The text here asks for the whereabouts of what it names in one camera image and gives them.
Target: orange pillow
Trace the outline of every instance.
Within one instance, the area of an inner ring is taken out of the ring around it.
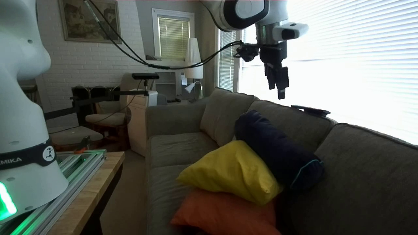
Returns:
[[[233,194],[194,189],[171,220],[209,234],[281,235],[275,228],[273,201],[257,206]]]

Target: gray couch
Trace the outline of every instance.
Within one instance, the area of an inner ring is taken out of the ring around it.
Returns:
[[[278,208],[283,235],[418,234],[417,146],[249,97],[215,89],[206,104],[147,109],[148,235],[181,234],[169,222],[191,187],[176,177],[225,138],[231,140],[237,113],[247,110],[260,112],[325,164],[321,182],[286,197],[285,207]],[[221,115],[213,114],[219,110]]]

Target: white cabinet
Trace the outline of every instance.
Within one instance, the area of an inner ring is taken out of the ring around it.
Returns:
[[[128,123],[128,135],[131,149],[138,154],[145,156],[147,148],[147,132],[145,123],[145,112],[149,106],[157,105],[157,92],[149,91],[150,96],[143,95],[127,96],[127,102],[132,102],[128,105],[131,117]]]

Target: carpet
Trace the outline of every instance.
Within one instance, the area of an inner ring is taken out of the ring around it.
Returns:
[[[123,171],[100,222],[104,235],[146,234],[145,158],[128,150]]]

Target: painting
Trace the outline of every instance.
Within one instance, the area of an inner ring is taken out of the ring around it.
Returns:
[[[110,25],[120,35],[119,11],[117,1],[114,0],[93,0],[100,12],[106,17]],[[62,26],[64,28],[64,39],[66,41],[85,41],[112,43],[106,36],[94,16],[83,0],[59,0]],[[116,43],[121,43],[118,36],[113,32],[104,18],[90,3],[94,13],[106,30],[106,33]]]

